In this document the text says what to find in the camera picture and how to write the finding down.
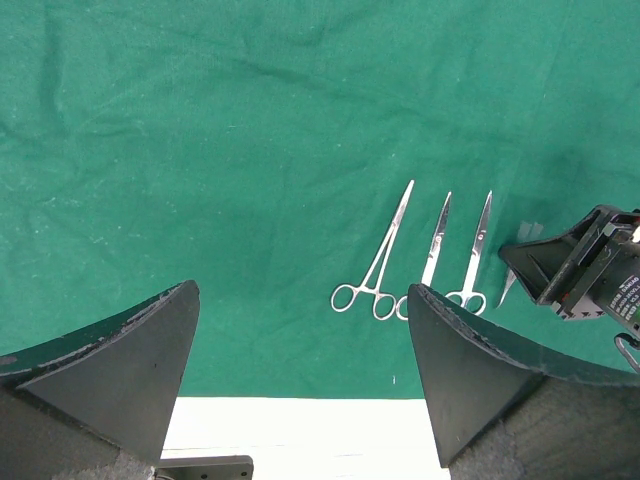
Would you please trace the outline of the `steel forceps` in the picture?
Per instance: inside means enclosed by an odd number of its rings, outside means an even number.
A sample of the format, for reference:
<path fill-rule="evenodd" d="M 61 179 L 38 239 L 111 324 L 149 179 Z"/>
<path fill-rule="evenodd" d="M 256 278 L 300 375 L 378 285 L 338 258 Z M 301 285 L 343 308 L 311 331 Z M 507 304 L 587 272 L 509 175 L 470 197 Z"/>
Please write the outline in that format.
<path fill-rule="evenodd" d="M 476 228 L 474 241 L 471 247 L 471 255 L 463 285 L 459 291 L 451 291 L 445 294 L 445 297 L 447 299 L 451 301 L 457 299 L 458 304 L 462 308 L 478 316 L 480 316 L 484 312 L 487 306 L 486 296 L 481 292 L 475 291 L 474 285 L 479 272 L 482 252 L 487 237 L 492 200 L 493 191 L 490 190 L 487 194 Z"/>
<path fill-rule="evenodd" d="M 398 300 L 392 293 L 383 292 L 381 286 L 414 185 L 415 181 L 411 179 L 398 202 L 378 250 L 360 283 L 342 283 L 334 288 L 330 296 L 330 306 L 334 312 L 343 313 L 349 310 L 360 296 L 369 295 L 372 297 L 371 311 L 374 319 L 386 321 L 395 315 Z"/>

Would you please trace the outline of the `green surgical cloth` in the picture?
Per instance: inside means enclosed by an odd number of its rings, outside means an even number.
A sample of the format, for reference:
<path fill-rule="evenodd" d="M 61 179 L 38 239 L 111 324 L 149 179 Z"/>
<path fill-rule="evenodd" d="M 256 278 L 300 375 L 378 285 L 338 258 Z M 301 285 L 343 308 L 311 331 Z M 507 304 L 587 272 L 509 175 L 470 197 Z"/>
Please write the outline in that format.
<path fill-rule="evenodd" d="M 5 1 L 1 350 L 185 280 L 185 396 L 417 398 L 408 327 L 339 290 L 410 203 L 382 290 L 460 288 L 482 207 L 485 316 L 625 370 L 498 249 L 639 205 L 635 1 Z"/>

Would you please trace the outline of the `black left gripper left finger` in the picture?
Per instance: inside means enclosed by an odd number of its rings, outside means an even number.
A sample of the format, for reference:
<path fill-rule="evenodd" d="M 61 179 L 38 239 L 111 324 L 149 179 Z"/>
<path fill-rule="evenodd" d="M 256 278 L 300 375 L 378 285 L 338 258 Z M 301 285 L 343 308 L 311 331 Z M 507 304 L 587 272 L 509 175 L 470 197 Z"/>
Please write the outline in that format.
<path fill-rule="evenodd" d="M 199 287 L 187 280 L 3 354 L 2 478 L 152 478 L 199 312 Z"/>

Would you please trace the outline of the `steel tweezers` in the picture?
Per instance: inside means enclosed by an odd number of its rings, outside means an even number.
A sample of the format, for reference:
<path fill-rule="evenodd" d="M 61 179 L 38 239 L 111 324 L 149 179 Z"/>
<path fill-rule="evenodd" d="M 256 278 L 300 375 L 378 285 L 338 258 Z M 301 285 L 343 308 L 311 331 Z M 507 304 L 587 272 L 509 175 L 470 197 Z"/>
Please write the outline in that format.
<path fill-rule="evenodd" d="M 542 231 L 544 229 L 544 226 L 542 224 L 539 224 L 537 222 L 534 222 L 533 224 L 527 223 L 527 222 L 522 222 L 520 224 L 517 236 L 516 236 L 516 240 L 518 243 L 523 243 L 523 242 L 528 242 L 528 241 L 535 241 L 537 240 Z M 504 300 L 510 290 L 510 288 L 512 287 L 512 285 L 515 283 L 516 281 L 516 275 L 513 272 L 513 270 L 511 268 L 508 268 L 506 270 L 506 276 L 505 276 L 505 282 L 504 282 L 504 287 L 502 290 L 502 294 L 501 297 L 496 305 L 497 308 L 499 308 L 503 303 Z"/>

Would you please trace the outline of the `steel surgical scissors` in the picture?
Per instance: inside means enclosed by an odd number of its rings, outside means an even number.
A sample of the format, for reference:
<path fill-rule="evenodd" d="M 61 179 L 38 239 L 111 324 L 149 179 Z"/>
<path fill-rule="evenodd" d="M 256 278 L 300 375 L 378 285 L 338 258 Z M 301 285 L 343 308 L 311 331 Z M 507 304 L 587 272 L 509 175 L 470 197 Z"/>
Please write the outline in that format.
<path fill-rule="evenodd" d="M 445 232 L 446 232 L 446 226 L 447 226 L 450 203 L 451 203 L 451 196 L 452 196 L 452 192 L 449 191 L 447 193 L 447 196 L 445 197 L 443 206 L 439 213 L 439 217 L 438 217 L 436 227 L 432 236 L 431 244 L 429 247 L 428 255 L 426 257 L 425 266 L 424 266 L 423 273 L 420 280 L 420 283 L 426 286 L 431 285 L 434 274 L 435 274 L 435 270 L 437 267 L 442 241 L 444 239 Z"/>

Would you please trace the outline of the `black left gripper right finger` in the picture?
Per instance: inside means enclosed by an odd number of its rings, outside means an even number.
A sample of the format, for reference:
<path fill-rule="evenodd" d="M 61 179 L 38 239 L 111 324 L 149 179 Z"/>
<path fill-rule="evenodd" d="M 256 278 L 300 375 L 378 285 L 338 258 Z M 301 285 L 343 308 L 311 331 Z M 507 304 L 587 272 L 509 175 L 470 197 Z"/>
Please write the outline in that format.
<path fill-rule="evenodd" d="M 414 284 L 408 325 L 455 479 L 635 479 L 639 378 L 565 355 Z"/>

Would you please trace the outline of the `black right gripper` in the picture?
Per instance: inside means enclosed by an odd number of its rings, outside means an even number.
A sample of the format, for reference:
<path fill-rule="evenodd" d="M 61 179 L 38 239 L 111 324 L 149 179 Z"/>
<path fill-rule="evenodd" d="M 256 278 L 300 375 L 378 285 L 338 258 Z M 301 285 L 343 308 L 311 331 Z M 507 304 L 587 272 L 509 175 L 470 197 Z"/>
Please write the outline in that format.
<path fill-rule="evenodd" d="M 503 245 L 498 255 L 535 304 L 578 320 L 608 315 L 594 299 L 596 283 L 621 250 L 639 255 L 639 211 L 598 205 L 565 233 Z"/>

